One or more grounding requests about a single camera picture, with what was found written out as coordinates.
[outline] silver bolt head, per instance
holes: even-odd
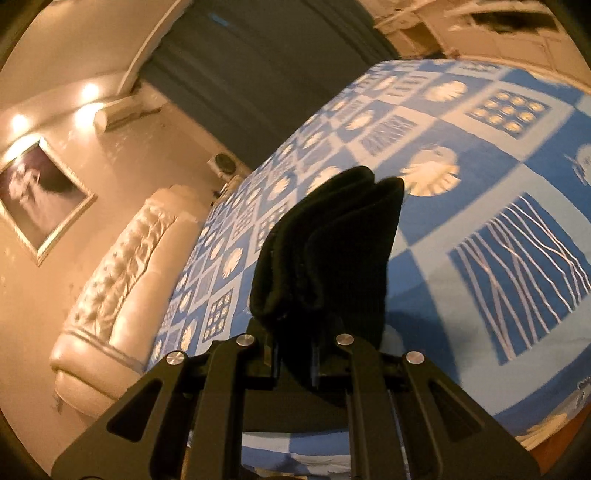
[[[407,362],[413,365],[420,365],[425,361],[425,356],[421,352],[407,353]]]
[[[178,365],[184,362],[184,353],[176,350],[174,352],[170,352],[166,356],[166,361],[169,365]]]
[[[255,338],[248,333],[244,333],[236,339],[236,343],[240,346],[251,346],[254,342]]]
[[[355,341],[355,337],[348,333],[341,333],[340,335],[336,336],[336,342],[342,346],[352,345]]]

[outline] blue patterned quilt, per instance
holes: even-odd
[[[205,352],[245,331],[257,256],[289,208],[356,165],[407,186],[383,350],[419,350],[524,445],[591,391],[591,97],[489,63],[388,61],[214,209],[155,340]],[[245,434],[243,463],[346,474],[346,432]]]

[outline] wall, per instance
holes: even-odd
[[[91,422],[53,408],[48,358],[67,312],[101,257],[144,200],[159,187],[189,184],[204,212],[221,182],[206,167],[210,152],[161,114],[100,138],[66,115],[38,129],[94,193],[91,205],[36,267],[0,220],[0,405],[16,434],[47,471]]]

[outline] picture frame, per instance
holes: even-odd
[[[96,195],[45,138],[23,147],[0,163],[0,217],[39,266]]]

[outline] ceiling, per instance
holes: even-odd
[[[28,27],[0,72],[0,112],[81,80],[115,73],[123,78],[146,38],[176,3],[52,2]]]

